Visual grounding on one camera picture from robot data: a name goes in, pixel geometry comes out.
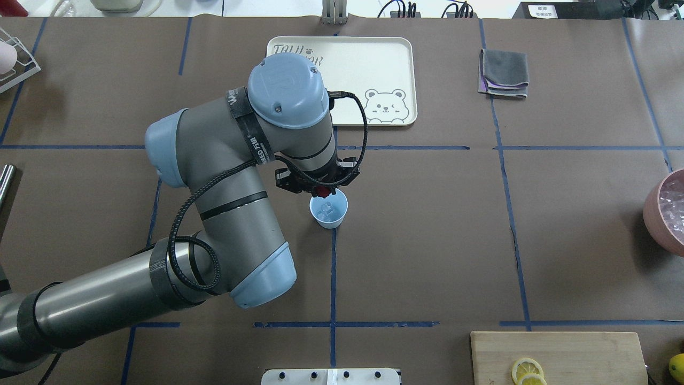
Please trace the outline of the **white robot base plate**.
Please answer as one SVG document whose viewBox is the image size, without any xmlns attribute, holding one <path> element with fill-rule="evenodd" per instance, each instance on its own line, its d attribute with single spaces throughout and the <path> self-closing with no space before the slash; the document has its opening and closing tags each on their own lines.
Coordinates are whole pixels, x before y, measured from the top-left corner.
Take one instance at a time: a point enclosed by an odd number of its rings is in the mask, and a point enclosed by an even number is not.
<svg viewBox="0 0 684 385">
<path fill-rule="evenodd" d="M 402 384 L 401 373 L 386 367 L 269 369 L 261 384 Z"/>
</svg>

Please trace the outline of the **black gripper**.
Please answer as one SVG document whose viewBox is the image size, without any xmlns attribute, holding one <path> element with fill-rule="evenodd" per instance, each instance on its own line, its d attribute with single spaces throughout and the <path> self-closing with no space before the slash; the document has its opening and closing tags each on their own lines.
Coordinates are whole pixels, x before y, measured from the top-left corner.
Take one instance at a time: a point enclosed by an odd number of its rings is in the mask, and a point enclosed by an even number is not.
<svg viewBox="0 0 684 385">
<path fill-rule="evenodd" d="M 286 164 L 286 168 L 275 171 L 276 186 L 295 194 L 312 194 L 315 186 L 328 186 L 334 194 L 336 188 L 349 185 L 361 173 L 355 157 L 342 160 L 333 156 L 327 164 L 315 170 L 305 170 L 283 156 L 276 156 L 276 160 Z"/>
</svg>

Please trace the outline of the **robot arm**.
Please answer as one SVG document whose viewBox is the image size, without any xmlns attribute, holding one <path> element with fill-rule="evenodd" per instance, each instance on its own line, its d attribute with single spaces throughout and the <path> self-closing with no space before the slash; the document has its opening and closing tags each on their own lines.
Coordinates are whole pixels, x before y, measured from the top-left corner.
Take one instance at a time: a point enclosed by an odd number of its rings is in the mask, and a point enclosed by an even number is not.
<svg viewBox="0 0 684 385">
<path fill-rule="evenodd" d="M 110 266 L 49 283 L 28 295 L 2 279 L 2 378 L 49 356 L 225 293 L 242 309 L 276 299 L 296 281 L 259 164 L 281 161 L 276 185 L 326 198 L 349 185 L 362 157 L 340 159 L 335 100 L 309 59 L 277 53 L 252 69 L 247 85 L 151 124 L 147 157 L 160 180 L 186 187 L 166 238 Z"/>
</svg>

